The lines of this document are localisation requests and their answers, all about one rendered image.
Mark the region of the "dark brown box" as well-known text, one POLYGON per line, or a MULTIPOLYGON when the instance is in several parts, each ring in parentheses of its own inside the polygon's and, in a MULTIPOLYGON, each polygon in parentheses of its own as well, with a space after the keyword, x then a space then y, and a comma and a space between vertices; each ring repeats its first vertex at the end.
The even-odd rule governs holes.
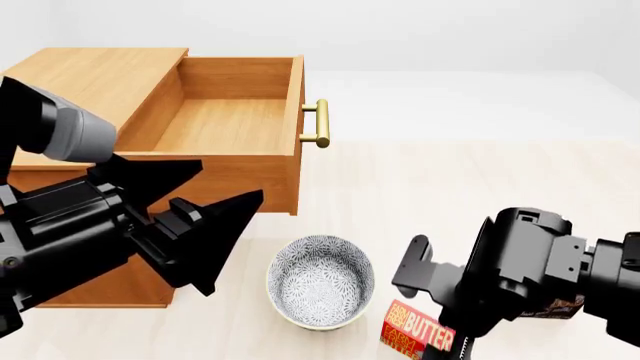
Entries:
POLYGON ((533 299, 519 318, 569 320, 583 308, 585 297, 578 294, 573 301, 564 299, 533 299))

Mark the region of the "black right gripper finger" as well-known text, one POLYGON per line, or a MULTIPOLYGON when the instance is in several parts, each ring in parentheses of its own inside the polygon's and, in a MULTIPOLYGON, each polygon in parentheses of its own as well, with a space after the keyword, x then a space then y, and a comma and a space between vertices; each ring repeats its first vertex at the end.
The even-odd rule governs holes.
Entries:
POLYGON ((429 293, 433 301, 453 301, 464 267, 432 261, 433 247, 427 236, 415 236, 401 260, 391 283, 402 296, 413 299, 429 293))
POLYGON ((500 321, 501 317, 490 306, 468 297, 444 307, 439 322, 456 332, 450 350, 428 345, 422 360, 472 360, 475 340, 487 335, 500 321))

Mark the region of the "red butter box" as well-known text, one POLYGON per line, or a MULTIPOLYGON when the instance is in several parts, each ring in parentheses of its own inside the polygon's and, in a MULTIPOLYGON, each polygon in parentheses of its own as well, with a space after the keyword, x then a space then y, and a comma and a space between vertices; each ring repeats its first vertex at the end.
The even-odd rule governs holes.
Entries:
POLYGON ((409 360, 436 360, 451 354, 455 336, 455 330, 394 300, 383 317, 380 341, 409 360))

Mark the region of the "open wooden drawer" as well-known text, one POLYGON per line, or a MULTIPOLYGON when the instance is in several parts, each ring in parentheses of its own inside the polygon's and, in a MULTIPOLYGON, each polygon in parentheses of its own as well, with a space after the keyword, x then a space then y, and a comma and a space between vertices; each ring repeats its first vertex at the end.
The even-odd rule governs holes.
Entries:
POLYGON ((262 190, 261 212, 296 215, 304 101, 303 56, 187 56, 120 129, 116 151, 202 161, 170 197, 207 205, 262 190))

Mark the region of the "wooden cabinet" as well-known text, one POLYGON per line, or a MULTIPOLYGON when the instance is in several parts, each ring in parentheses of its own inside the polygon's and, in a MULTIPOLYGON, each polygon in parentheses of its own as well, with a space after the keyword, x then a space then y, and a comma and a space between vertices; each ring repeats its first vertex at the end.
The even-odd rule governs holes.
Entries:
MULTIPOLYGON (((59 95, 118 130, 188 54, 185 48, 45 48, 2 73, 59 95)), ((138 256, 43 308, 166 308, 174 290, 138 256)))

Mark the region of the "patterned grey white bowl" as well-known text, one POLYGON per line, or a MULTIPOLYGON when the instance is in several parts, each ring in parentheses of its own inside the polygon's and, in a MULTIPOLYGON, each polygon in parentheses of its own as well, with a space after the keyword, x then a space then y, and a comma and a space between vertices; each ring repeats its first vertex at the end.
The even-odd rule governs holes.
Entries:
POLYGON ((332 331, 353 323, 366 311, 374 290, 369 257, 337 236, 306 236, 289 242, 266 271, 273 308, 311 331, 332 331))

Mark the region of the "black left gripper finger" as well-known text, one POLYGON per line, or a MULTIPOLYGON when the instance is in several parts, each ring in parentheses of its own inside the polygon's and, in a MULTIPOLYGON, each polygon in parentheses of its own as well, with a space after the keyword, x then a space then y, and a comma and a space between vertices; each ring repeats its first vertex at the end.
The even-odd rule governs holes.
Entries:
POLYGON ((173 288, 191 285, 203 296, 215 292, 236 242, 264 200, 250 191, 207 206, 180 197, 130 233, 135 251, 173 288))
POLYGON ((147 216, 148 208, 203 170, 200 160, 133 161, 112 155, 87 170, 97 185, 109 183, 123 191, 126 203, 147 216))

